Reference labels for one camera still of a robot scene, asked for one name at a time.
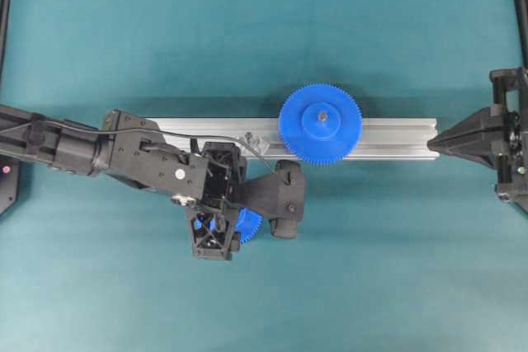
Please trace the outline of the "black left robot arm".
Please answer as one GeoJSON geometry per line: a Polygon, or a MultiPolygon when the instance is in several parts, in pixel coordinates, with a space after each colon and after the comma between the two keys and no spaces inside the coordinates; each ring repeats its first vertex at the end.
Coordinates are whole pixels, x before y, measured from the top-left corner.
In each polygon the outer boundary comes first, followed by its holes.
{"type": "Polygon", "coordinates": [[[101,173],[137,190],[168,196],[184,207],[194,257],[230,260],[241,247],[232,202],[246,176],[234,143],[198,144],[185,151],[167,142],[152,120],[113,110],[101,129],[1,107],[1,154],[77,176],[101,173]]]}

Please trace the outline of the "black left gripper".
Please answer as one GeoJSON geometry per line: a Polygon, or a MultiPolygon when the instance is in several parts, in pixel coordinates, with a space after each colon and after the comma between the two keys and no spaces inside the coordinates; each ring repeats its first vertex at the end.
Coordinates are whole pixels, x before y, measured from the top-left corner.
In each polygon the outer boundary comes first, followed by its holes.
{"type": "MultiPolygon", "coordinates": [[[[174,194],[172,202],[181,206],[225,209],[233,205],[235,191],[246,180],[247,160],[234,143],[206,142],[198,153],[207,160],[201,197],[174,194]]],[[[236,232],[238,209],[215,214],[185,209],[190,230],[192,255],[201,260],[231,260],[241,249],[241,235],[236,232]]]]}

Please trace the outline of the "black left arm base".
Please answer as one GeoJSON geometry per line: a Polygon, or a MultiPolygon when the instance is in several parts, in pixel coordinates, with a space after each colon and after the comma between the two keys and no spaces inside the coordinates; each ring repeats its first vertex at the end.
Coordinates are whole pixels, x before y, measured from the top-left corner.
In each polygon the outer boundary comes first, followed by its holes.
{"type": "Polygon", "coordinates": [[[20,162],[2,155],[0,177],[0,210],[1,215],[4,215],[17,201],[20,162]]]}

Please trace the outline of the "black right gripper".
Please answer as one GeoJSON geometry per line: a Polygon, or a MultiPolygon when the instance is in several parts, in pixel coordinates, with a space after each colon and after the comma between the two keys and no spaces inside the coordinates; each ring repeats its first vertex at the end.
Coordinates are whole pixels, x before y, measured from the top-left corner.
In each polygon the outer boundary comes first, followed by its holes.
{"type": "Polygon", "coordinates": [[[493,106],[485,107],[427,142],[427,148],[449,157],[475,162],[497,171],[495,192],[506,203],[527,201],[527,69],[490,72],[493,106]],[[502,132],[496,156],[470,153],[456,143],[484,141],[502,132]]]}

